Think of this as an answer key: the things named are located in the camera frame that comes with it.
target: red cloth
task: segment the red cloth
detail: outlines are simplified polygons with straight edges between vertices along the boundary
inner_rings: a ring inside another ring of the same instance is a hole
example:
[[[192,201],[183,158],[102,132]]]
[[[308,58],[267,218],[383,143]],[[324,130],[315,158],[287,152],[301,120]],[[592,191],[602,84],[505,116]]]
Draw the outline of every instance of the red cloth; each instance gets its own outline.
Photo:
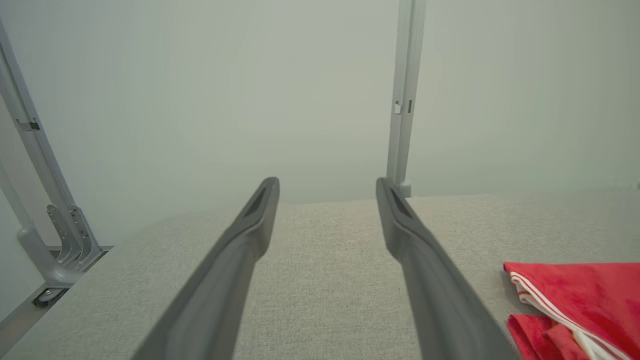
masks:
[[[525,360],[589,360],[571,330],[547,316],[511,315],[507,326]]]
[[[567,326],[595,335],[623,356],[640,359],[640,263],[504,263],[504,269],[514,283],[531,288],[518,289],[521,300],[531,301],[531,292],[545,314],[560,314],[553,320],[525,315],[509,319],[525,360],[586,359]]]

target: metal pole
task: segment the metal pole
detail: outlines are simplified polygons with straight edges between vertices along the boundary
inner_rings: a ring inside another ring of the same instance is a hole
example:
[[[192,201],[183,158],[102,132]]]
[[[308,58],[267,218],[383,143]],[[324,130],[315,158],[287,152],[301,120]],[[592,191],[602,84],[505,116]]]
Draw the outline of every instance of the metal pole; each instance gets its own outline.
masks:
[[[20,225],[22,227],[33,226],[31,217],[29,217],[20,197],[18,197],[18,194],[15,192],[15,189],[9,180],[9,175],[7,175],[4,170],[4,166],[2,166],[2,160],[0,160],[0,191],[4,193],[4,197],[6,197],[7,202],[9,202],[9,205],[13,209],[15,216],[18,218]]]
[[[426,0],[401,0],[396,39],[396,73],[392,99],[387,178],[404,197],[411,196],[406,166],[418,89]]]

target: metal bracket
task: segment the metal bracket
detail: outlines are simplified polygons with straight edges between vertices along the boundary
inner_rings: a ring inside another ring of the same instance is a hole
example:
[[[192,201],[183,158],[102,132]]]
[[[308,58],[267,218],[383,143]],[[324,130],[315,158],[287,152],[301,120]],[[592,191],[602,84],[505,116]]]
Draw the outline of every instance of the metal bracket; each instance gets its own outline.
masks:
[[[74,267],[81,250],[73,240],[71,230],[68,228],[68,225],[64,221],[64,218],[58,208],[53,205],[48,205],[47,214],[49,214],[51,223],[53,224],[53,227],[56,228],[58,236],[60,237],[60,242],[62,242],[60,254],[58,254],[56,260],[58,260],[58,263],[64,267]]]
[[[40,130],[40,125],[37,122],[18,122],[18,127],[22,131]]]
[[[102,250],[95,241],[95,237],[93,236],[89,225],[86,223],[86,219],[84,218],[80,208],[75,205],[71,205],[71,210],[69,212],[71,213],[71,217],[74,219],[78,233],[82,236],[82,251],[78,262],[78,270],[82,271],[100,256]]]
[[[47,206],[47,213],[62,242],[60,254],[56,260],[65,268],[82,271],[96,260],[102,251],[95,241],[80,208],[75,205],[71,205],[70,208],[69,213],[73,220],[72,226],[74,226],[75,229],[69,229],[60,210],[55,206]],[[73,230],[76,230],[77,234],[81,236],[79,243],[74,241]]]

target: metal frame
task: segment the metal frame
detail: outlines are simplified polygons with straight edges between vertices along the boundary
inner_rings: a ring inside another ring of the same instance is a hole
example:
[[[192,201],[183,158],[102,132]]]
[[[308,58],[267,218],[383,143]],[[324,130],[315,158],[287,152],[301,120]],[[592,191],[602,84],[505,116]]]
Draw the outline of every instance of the metal frame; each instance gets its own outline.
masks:
[[[406,165],[416,106],[426,4],[426,0],[400,0],[398,11],[387,178],[396,184],[403,197],[411,196],[411,184],[406,182]]]
[[[59,252],[62,250],[62,246],[60,245],[46,245],[47,250],[49,252],[55,251],[55,252]],[[100,250],[102,250],[102,252],[108,252],[109,250],[113,249],[115,247],[115,245],[105,245],[105,246],[100,246]]]
[[[62,176],[1,20],[0,94],[15,120],[16,130],[49,200],[53,203],[46,210],[50,217],[55,218],[54,225],[59,234],[60,229],[65,233],[61,236],[60,254],[53,264],[49,261],[52,257],[33,229],[33,224],[23,224],[25,228],[20,234],[20,242],[52,287],[68,288],[100,256],[101,250]]]
[[[50,288],[70,288],[82,276],[81,272],[62,267],[47,250],[22,201],[15,192],[9,176],[0,161],[0,190],[18,218],[22,229],[18,241]]]

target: vertical post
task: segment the vertical post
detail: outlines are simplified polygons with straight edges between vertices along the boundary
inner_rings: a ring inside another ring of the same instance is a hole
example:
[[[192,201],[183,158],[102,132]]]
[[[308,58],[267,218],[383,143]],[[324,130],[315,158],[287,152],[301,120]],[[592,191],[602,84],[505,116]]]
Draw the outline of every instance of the vertical post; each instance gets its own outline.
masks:
[[[84,216],[74,206],[73,196],[44,133],[1,20],[0,94],[49,199],[60,210],[60,220],[69,229],[61,239],[63,251],[58,262],[65,267],[83,270],[100,254],[100,248],[89,229],[81,233],[76,226],[80,218],[84,221]]]
[[[29,217],[27,210],[24,208],[22,201],[20,201],[18,194],[13,189],[13,185],[9,180],[9,175],[7,175],[4,170],[4,166],[2,165],[2,159],[0,159],[0,192],[4,193],[4,197],[6,197],[7,202],[15,213],[15,217],[18,218],[20,225],[22,227],[31,226],[31,218]]]
[[[400,0],[387,178],[404,197],[411,196],[411,184],[405,181],[406,166],[416,106],[425,12],[426,0]]]

